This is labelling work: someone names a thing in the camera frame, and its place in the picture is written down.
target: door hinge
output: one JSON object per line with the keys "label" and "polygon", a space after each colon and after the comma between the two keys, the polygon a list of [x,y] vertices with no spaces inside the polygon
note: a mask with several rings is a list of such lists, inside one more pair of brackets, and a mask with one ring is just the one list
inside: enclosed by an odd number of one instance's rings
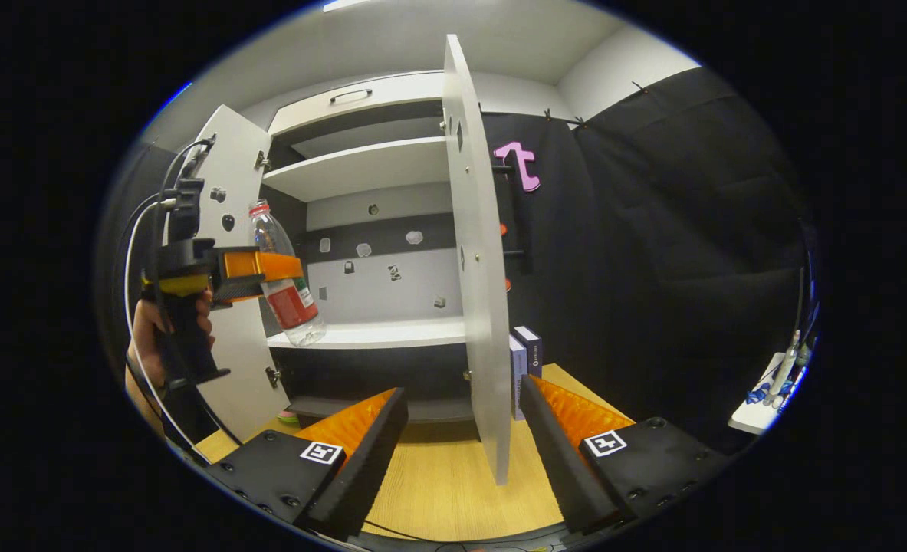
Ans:
{"label": "door hinge", "polygon": [[255,168],[266,167],[267,169],[272,168],[270,160],[266,158],[266,154],[263,151],[259,150],[259,154],[256,155],[256,166]]}
{"label": "door hinge", "polygon": [[279,370],[273,370],[272,368],[266,366],[266,377],[268,378],[268,380],[270,380],[272,389],[275,389],[275,387],[277,387],[277,384],[279,383]]}

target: white table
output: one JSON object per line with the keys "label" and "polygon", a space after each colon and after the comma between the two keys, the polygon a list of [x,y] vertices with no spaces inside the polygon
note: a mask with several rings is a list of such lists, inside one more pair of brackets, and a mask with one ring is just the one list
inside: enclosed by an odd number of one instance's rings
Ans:
{"label": "white table", "polygon": [[[773,359],[771,359],[766,366],[766,370],[763,370],[761,379],[758,380],[751,391],[757,391],[757,389],[765,384],[765,382],[772,382],[773,380],[767,378],[766,375],[772,373],[774,368],[780,366],[780,363],[783,363],[783,361],[783,353],[774,353]],[[781,405],[782,401],[782,398],[778,397],[772,406],[766,406],[763,404],[763,401],[747,404],[744,398],[743,402],[740,404],[740,408],[737,408],[736,412],[733,412],[733,416],[729,419],[729,426],[747,431],[754,435],[759,435],[766,431],[766,429],[770,427],[770,424],[773,423],[773,420],[777,418],[777,412],[779,411],[774,407]]]}

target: wooden floor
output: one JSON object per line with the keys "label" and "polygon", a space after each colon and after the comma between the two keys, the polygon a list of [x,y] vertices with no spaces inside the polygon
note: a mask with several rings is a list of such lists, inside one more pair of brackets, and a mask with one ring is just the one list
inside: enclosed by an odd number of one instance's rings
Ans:
{"label": "wooden floor", "polygon": [[[620,412],[556,364],[545,380]],[[261,431],[299,430],[272,419]],[[222,431],[198,443],[217,462],[236,444]],[[511,422],[508,483],[497,486],[477,440],[473,422],[408,425],[395,448],[389,471],[367,521],[431,541],[483,541],[534,531],[562,521],[558,503],[526,422]],[[404,538],[373,525],[365,532]]]}

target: ceiling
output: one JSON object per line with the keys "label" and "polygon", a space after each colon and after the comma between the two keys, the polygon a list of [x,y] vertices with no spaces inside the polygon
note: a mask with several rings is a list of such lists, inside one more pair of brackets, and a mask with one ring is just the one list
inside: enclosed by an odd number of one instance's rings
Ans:
{"label": "ceiling", "polygon": [[327,14],[323,3],[200,74],[169,111],[179,115],[186,104],[237,111],[345,77],[442,69],[447,34],[460,39],[472,72],[555,85],[624,25],[575,0],[369,0]]}

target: cabinet drawer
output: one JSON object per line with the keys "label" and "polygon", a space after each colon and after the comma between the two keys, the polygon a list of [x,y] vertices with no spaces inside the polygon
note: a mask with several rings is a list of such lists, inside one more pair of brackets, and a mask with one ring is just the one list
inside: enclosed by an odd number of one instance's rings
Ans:
{"label": "cabinet drawer", "polygon": [[271,136],[279,136],[310,123],[365,109],[437,101],[442,98],[442,92],[442,71],[365,80],[363,83],[334,88],[279,109],[268,132]]}

